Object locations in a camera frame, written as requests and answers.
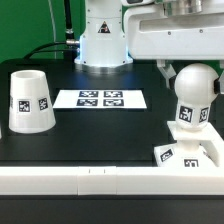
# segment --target black table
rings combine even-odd
[[[177,71],[190,62],[176,62]],[[60,89],[142,90],[147,109],[57,109],[56,126],[24,135],[8,128],[10,74],[46,72],[52,103]],[[153,148],[173,143],[166,122],[177,98],[155,62],[91,74],[63,60],[9,60],[0,65],[0,166],[156,166]],[[224,98],[210,122],[224,137]],[[223,223],[223,196],[1,196],[1,223]]]

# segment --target wall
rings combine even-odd
[[[64,1],[51,1],[57,41],[63,41],[65,40]],[[79,37],[85,28],[84,2],[84,0],[71,0],[76,37]],[[34,48],[53,42],[48,0],[1,0],[0,15],[0,62],[11,58],[21,58]]]

